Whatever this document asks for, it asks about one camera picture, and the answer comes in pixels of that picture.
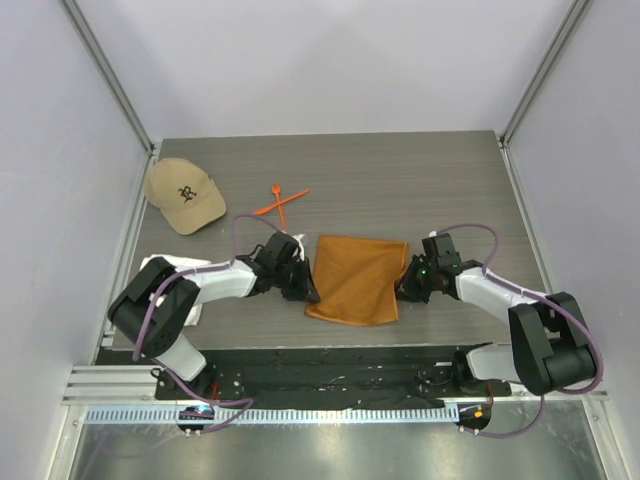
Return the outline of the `orange cloth napkin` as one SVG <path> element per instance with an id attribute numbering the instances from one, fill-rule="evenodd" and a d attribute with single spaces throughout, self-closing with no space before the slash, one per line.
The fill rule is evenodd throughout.
<path id="1" fill-rule="evenodd" d="M 408 258 L 403 241 L 320 236 L 312 273 L 320 301 L 309 303 L 305 315 L 357 327 L 397 321 L 395 288 Z"/>

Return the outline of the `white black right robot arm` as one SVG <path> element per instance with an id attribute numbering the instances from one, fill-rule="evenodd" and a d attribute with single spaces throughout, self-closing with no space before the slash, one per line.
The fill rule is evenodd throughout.
<path id="1" fill-rule="evenodd" d="M 472 395 L 488 380 L 517 383 L 543 396 L 588 393 L 602 381 L 604 362 L 576 299 L 526 289 L 477 260 L 464 261 L 451 235 L 422 240 L 396 286 L 396 297 L 428 303 L 439 292 L 473 305 L 509 327 L 507 343 L 488 343 L 461 354 L 451 371 L 457 391 Z"/>

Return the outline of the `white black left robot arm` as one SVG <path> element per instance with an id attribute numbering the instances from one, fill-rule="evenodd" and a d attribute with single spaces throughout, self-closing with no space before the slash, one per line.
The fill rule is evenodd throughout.
<path id="1" fill-rule="evenodd" d="M 162 382 L 200 399 L 213 389 L 214 368 L 183 333 L 189 314 L 206 303 L 273 288 L 288 301 L 320 301 L 301 241 L 281 231 L 224 263 L 178 266 L 155 256 L 111 303 L 107 318 L 134 344 L 136 358 L 161 368 Z"/>

